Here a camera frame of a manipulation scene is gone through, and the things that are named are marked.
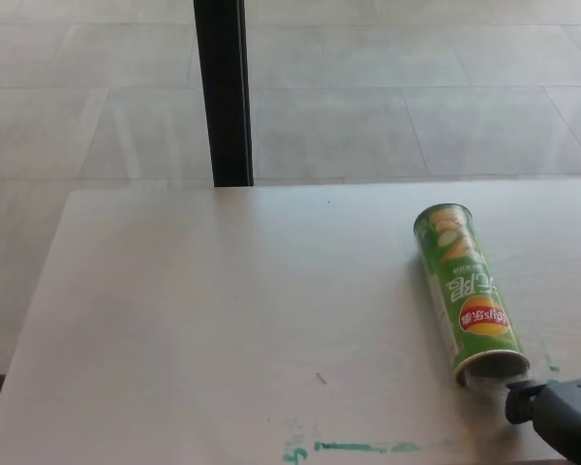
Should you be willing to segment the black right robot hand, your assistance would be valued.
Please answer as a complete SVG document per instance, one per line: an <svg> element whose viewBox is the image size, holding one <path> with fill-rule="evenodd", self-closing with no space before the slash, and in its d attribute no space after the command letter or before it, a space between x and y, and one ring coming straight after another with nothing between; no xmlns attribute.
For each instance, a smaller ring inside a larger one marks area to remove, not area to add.
<svg viewBox="0 0 581 465"><path fill-rule="evenodd" d="M573 464L581 464L581 379L507 386L505 417L511 424L530 422L536 434Z"/></svg>

